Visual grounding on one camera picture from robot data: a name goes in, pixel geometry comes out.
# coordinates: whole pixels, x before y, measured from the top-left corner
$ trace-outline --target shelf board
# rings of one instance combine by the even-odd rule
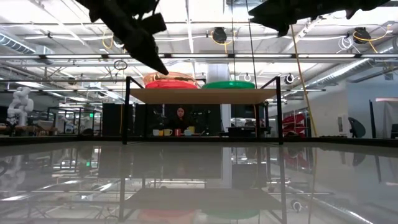
[[[147,104],[236,104],[263,103],[275,89],[133,89],[130,94]]]

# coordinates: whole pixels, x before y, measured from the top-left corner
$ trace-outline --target ceiling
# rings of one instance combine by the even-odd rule
[[[122,54],[123,50],[112,43],[111,31],[101,22],[91,23],[88,10],[74,0],[42,0],[44,8],[37,6],[35,0],[3,0],[0,1],[0,33],[22,42],[35,49],[37,46],[46,46],[54,54]],[[279,54],[294,53],[292,30],[285,37],[276,37],[276,31],[257,24],[248,24],[246,6],[237,6],[233,9],[223,0],[161,0],[157,11],[161,12],[167,24],[167,31],[155,35],[159,53],[185,53],[185,54]],[[294,32],[298,34],[309,27],[306,34],[301,34],[297,39],[297,50],[300,54],[327,53],[344,54],[368,52],[369,44],[347,44],[349,47],[342,49],[341,42],[347,33],[352,34],[355,27],[365,27],[372,38],[384,37],[373,42],[375,46],[389,40],[398,32],[398,14],[396,7],[379,7],[372,11],[358,11],[350,20],[344,18],[342,12],[325,15],[324,19],[314,22],[310,26],[308,19],[298,21],[294,25]],[[235,39],[227,46],[216,44],[211,36],[215,27],[224,27],[230,40],[235,33]],[[19,54],[8,47],[0,47],[1,54]],[[172,60],[163,59],[167,69],[171,72],[181,72],[202,77],[207,73],[206,60]],[[110,77],[108,68],[104,66],[70,66],[62,65],[68,60],[59,60],[60,66],[36,63],[33,60],[8,60],[20,67],[26,66],[31,72],[44,78],[45,69],[53,73],[52,78],[66,79],[96,79]],[[98,63],[98,60],[85,62]],[[229,72],[237,79],[243,80],[249,74],[251,81],[256,80],[262,85],[272,77],[282,74],[298,75],[298,66],[291,62],[253,62],[235,61],[229,63]],[[315,77],[319,73],[336,65],[333,62],[304,62],[301,69],[304,77]],[[136,63],[127,70],[118,74],[118,78],[125,76],[136,77],[141,82],[141,76],[155,72],[153,69]],[[0,73],[3,78],[12,78]],[[103,82],[103,88],[122,88],[122,83]],[[59,84],[57,88],[80,88]]]

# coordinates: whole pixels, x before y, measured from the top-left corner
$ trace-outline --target red plate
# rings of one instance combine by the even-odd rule
[[[194,84],[180,80],[156,80],[148,83],[145,88],[198,88]]]

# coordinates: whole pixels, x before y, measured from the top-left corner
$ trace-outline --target glossy floor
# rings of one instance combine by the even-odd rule
[[[311,223],[397,223],[398,158],[354,151],[377,148],[203,142],[2,147],[0,223],[283,223],[284,214],[287,223],[308,223],[314,172]]]

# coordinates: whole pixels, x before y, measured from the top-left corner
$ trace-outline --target white robot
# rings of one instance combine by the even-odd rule
[[[17,123],[16,115],[18,115],[18,125],[26,126],[27,112],[32,112],[34,107],[33,100],[28,97],[29,93],[30,88],[28,87],[19,87],[17,91],[14,92],[14,99],[7,110],[7,120],[12,125]]]

